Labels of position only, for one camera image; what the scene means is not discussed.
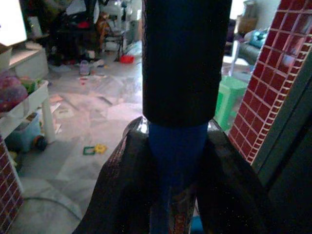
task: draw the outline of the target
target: white wall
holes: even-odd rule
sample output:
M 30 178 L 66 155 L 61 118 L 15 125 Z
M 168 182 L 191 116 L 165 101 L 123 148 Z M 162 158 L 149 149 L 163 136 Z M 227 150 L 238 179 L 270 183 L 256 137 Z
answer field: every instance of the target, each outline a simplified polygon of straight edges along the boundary
M 256 28 L 270 27 L 280 0 L 257 0 L 258 23 Z

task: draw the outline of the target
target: grey marble tile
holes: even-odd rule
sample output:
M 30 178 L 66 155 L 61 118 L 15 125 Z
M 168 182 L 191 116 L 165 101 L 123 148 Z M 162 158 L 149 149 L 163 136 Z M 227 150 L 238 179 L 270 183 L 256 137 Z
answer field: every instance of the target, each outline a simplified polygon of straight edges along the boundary
M 73 180 L 48 180 L 60 193 L 79 205 L 82 214 L 85 214 L 96 184 L 92 179 L 73 179 Z

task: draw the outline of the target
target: blue plastic container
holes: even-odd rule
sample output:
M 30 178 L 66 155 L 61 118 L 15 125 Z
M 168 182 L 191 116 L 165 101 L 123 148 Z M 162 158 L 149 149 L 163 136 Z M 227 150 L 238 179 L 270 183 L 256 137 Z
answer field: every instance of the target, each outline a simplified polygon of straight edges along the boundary
M 41 135 L 39 117 L 36 115 L 31 122 L 21 123 L 6 139 L 5 143 L 11 151 L 30 151 L 33 140 L 36 136 Z

